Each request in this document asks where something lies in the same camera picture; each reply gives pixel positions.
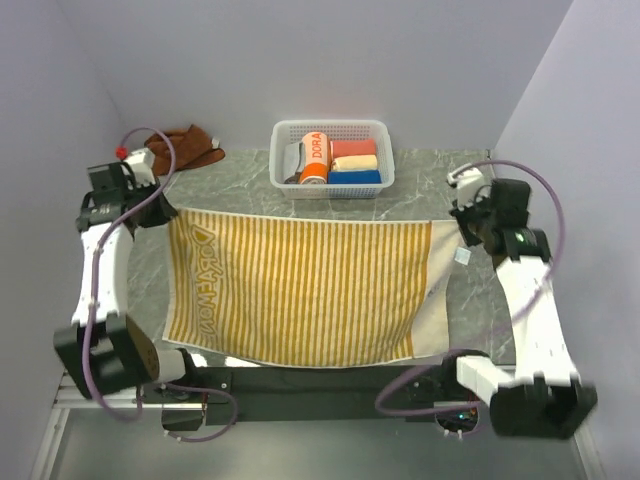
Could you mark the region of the yellow striped Doraemon towel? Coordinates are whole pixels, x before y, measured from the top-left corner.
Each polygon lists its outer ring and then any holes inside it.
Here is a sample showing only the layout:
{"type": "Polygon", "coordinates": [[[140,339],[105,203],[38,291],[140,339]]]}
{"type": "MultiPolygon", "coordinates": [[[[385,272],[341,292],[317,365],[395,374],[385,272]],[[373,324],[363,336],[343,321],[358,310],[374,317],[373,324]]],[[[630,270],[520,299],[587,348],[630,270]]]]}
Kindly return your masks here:
{"type": "Polygon", "coordinates": [[[449,347],[452,221],[335,221],[183,209],[168,228],[163,337],[291,368],[350,368],[449,347]]]}

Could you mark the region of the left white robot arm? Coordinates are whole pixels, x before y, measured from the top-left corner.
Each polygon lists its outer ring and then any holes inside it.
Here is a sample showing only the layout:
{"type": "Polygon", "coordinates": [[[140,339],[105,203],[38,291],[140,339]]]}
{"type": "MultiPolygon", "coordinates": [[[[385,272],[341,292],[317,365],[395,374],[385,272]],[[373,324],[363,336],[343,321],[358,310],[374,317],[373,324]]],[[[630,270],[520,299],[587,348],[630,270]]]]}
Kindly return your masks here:
{"type": "Polygon", "coordinates": [[[194,399],[201,377],[184,349],[159,350],[129,314],[127,275],[135,233],[177,215],[160,191],[153,156],[136,150],[126,159],[91,167],[76,229],[84,263],[71,324],[53,337],[54,350],[87,399],[150,383],[165,383],[176,400],[194,399]]]}

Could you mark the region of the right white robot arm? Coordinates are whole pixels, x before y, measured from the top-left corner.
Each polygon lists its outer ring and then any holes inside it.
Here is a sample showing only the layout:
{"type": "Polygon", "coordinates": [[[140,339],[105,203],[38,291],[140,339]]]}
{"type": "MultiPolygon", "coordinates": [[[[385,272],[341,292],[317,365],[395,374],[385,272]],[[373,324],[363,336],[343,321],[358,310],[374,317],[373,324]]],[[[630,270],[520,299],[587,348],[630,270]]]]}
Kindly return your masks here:
{"type": "Polygon", "coordinates": [[[472,391],[488,406],[499,436],[569,439],[598,397],[593,384],[581,381],[564,340],[547,236],[528,225],[531,188],[520,180],[487,180],[477,169],[448,183],[456,192],[450,214],[464,243],[483,246],[492,259],[511,317],[516,361],[508,374],[486,356],[460,353],[440,374],[441,390],[452,399],[472,391]]]}

